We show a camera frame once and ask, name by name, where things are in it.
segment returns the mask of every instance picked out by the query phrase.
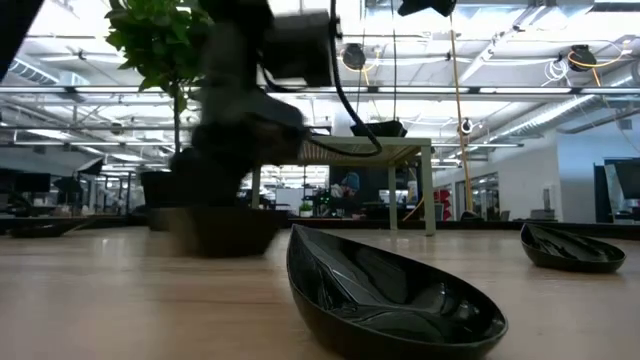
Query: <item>person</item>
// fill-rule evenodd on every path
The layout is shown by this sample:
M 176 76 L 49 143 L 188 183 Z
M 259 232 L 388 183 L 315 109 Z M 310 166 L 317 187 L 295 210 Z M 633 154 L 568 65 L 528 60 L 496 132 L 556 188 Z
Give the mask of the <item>person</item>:
M 331 185 L 332 201 L 330 208 L 334 208 L 338 216 L 351 217 L 355 220 L 361 219 L 362 215 L 358 214 L 358 205 L 353 201 L 353 197 L 360 190 L 360 176 L 354 172 L 349 172 L 342 179 L 340 184 Z
M 333 198 L 350 198 L 360 190 L 360 176 L 354 172 L 350 172 L 342 179 L 340 184 L 331 185 L 331 197 Z

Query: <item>black pot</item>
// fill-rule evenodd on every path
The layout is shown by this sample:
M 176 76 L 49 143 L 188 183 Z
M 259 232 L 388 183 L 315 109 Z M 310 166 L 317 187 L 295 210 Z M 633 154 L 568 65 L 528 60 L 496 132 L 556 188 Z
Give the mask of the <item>black pot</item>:
M 285 225 L 283 211 L 242 207 L 192 207 L 165 214 L 176 246 L 185 255 L 233 258 L 264 254 Z
M 147 211 L 147 226 L 151 231 L 169 231 L 167 214 L 172 208 L 156 208 Z

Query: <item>black bowl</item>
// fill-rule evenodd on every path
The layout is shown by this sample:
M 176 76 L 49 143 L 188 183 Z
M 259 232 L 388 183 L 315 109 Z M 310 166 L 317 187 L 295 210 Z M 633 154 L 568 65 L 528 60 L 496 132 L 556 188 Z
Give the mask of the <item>black bowl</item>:
M 264 254 L 287 221 L 283 211 L 243 207 L 166 209 L 176 253 L 208 258 Z
M 287 271 L 307 326 L 347 359 L 481 359 L 507 332 L 463 280 L 317 230 L 293 227 Z
M 69 231 L 79 230 L 91 222 L 93 222 L 93 220 L 80 219 L 58 224 L 28 225 L 9 230 L 9 235 L 17 239 L 60 237 Z
M 520 236 L 527 256 L 539 267 L 608 273 L 618 270 L 626 258 L 613 245 L 538 225 L 524 224 Z

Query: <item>green leaves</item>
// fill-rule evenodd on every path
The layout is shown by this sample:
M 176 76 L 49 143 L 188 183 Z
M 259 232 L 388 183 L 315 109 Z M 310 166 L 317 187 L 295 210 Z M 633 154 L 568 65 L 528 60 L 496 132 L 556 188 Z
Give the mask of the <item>green leaves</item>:
M 109 0 L 112 10 L 106 41 L 125 54 L 119 69 L 136 69 L 144 80 L 139 91 L 160 87 L 177 99 L 178 113 L 187 108 L 180 90 L 201 76 L 200 53 L 206 44 L 211 18 L 197 7 L 179 11 L 181 0 Z

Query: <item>beige table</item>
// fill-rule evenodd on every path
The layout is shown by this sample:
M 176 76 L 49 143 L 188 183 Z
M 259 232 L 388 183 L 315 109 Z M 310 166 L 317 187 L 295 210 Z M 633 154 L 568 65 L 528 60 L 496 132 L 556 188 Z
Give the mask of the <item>beige table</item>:
M 315 140 L 325 145 L 349 152 L 371 152 L 374 146 L 366 137 L 334 137 L 316 136 Z M 436 232 L 435 204 L 433 194 L 433 178 L 431 169 L 431 139 L 422 138 L 385 138 L 379 137 L 382 153 L 369 158 L 357 158 L 338 155 L 317 145 L 305 142 L 297 161 L 291 165 L 333 165 L 357 167 L 384 167 L 389 173 L 389 224 L 392 230 L 398 229 L 398 203 L 396 201 L 396 167 L 404 165 L 421 153 L 422 161 L 422 193 L 425 196 L 425 230 L 427 236 Z M 260 169 L 253 172 L 254 189 L 260 188 Z M 258 208 L 260 194 L 252 192 L 252 206 Z
M 612 241 L 627 261 L 599 275 L 533 267 L 517 231 L 331 232 L 485 292 L 509 320 L 487 360 L 638 358 L 638 241 Z M 337 360 L 291 297 L 288 236 L 264 258 L 235 260 L 172 257 L 169 235 L 145 228 L 0 237 L 0 359 Z

